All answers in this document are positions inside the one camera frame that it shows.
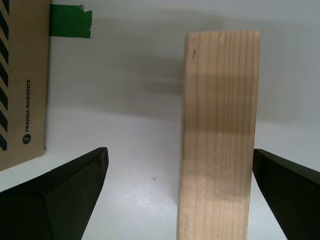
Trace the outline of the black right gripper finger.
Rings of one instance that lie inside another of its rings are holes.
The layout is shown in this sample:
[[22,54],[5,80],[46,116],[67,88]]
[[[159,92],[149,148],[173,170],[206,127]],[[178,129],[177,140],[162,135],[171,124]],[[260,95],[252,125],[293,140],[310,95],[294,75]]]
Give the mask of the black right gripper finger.
[[262,149],[253,153],[258,187],[289,240],[320,238],[320,173]]
[[2,240],[80,240],[102,191],[108,149],[99,147],[0,193]]

